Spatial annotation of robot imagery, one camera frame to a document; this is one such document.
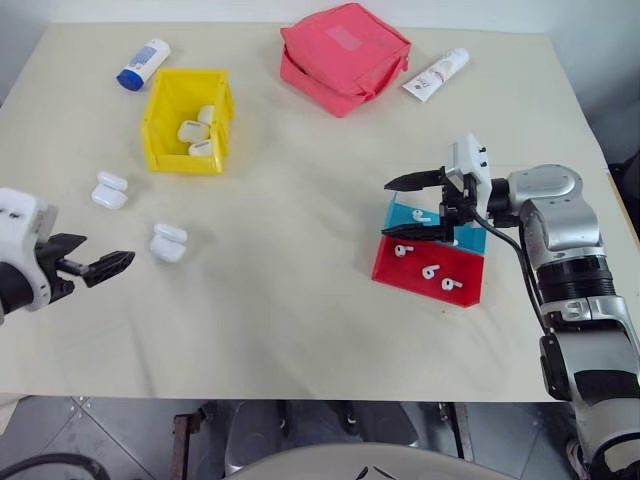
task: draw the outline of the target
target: table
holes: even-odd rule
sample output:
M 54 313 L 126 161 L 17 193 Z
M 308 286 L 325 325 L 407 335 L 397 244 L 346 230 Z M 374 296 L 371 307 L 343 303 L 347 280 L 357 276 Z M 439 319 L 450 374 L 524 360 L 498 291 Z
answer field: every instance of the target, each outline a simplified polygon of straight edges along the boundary
M 137 257 L 118 278 L 0 328 L 0 391 L 192 398 L 544 401 L 541 334 L 513 252 L 489 240 L 480 305 L 370 280 L 387 180 L 437 168 L 472 131 L 493 176 L 562 163 L 585 180 L 618 292 L 640 319 L 640 256 L 602 153 L 544 35 L 406 29 L 410 70 L 344 119 L 279 79 L 270 24 L 54 24 L 0 110 L 2 184 L 59 207 L 72 258 Z M 152 37 L 167 67 L 228 68 L 226 173 L 154 174 L 139 134 L 149 90 L 114 76 Z M 471 62 L 426 104 L 400 85 L 463 46 Z M 108 211 L 95 175 L 130 182 Z M 156 221 L 189 232 L 181 263 L 147 250 Z

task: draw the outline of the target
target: red pouch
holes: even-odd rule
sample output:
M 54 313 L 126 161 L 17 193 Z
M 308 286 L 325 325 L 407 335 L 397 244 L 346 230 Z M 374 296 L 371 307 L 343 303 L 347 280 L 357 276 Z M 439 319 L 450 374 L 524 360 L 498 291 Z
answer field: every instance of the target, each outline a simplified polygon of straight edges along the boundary
M 411 43 L 357 3 L 280 30 L 280 76 L 337 117 L 375 98 L 409 66 Z

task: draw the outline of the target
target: blue cap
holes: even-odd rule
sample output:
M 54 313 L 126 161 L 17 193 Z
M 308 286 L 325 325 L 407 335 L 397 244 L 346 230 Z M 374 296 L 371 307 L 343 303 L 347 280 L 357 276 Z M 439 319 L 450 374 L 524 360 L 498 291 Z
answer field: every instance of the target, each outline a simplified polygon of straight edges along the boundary
M 142 85 L 144 85 L 144 81 L 140 75 L 126 68 L 120 72 L 116 79 L 124 88 L 133 90 L 134 92 L 140 90 Z

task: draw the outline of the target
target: yellow bin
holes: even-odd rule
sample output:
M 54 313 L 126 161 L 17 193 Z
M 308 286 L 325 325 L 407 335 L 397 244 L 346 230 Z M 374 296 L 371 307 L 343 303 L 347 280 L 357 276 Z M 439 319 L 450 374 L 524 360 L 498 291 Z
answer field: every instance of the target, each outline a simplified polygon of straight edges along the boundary
M 142 121 L 142 142 L 149 170 L 177 173 L 222 173 L 229 153 L 229 123 L 233 99 L 227 70 L 161 68 Z M 214 105 L 211 140 L 213 156 L 188 154 L 189 144 L 178 140 L 185 120 L 196 120 L 203 105 Z

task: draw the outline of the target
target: red tray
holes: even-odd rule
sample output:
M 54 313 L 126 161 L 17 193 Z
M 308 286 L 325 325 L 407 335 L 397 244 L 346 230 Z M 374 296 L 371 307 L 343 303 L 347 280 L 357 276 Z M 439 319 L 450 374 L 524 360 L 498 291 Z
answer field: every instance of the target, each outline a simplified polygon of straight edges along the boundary
M 412 246 L 413 251 L 397 257 L 396 245 Z M 422 276 L 422 269 L 440 265 L 431 280 Z M 371 278 L 411 292 L 426 295 L 461 307 L 480 302 L 484 257 L 436 242 L 408 242 L 382 237 Z M 451 278 L 463 284 L 453 290 L 443 290 L 442 280 Z

